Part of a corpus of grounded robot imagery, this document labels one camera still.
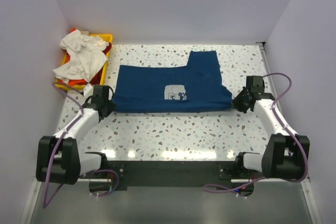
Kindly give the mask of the blue printed t-shirt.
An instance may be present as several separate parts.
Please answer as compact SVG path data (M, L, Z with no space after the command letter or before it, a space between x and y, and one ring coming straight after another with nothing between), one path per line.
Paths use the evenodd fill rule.
M193 113L229 110L232 93L222 85L215 51L190 52L185 66L121 65L114 93L119 113Z

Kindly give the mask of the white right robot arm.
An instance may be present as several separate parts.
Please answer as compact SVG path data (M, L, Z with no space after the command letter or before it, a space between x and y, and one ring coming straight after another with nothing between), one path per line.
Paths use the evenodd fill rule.
M278 109L277 98L265 88L262 76L247 76L246 85L233 100L233 107L239 112L254 112L269 136L262 154L241 152L235 158L235 167L254 170L266 178L301 182L308 175L310 141L287 123Z

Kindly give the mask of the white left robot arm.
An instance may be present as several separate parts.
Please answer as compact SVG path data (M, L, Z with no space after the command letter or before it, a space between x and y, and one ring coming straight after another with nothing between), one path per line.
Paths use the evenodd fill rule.
M36 178L40 182L73 185L80 176L107 168L102 152L79 153L79 142L115 108L110 86L96 85L77 115L59 132L38 143Z

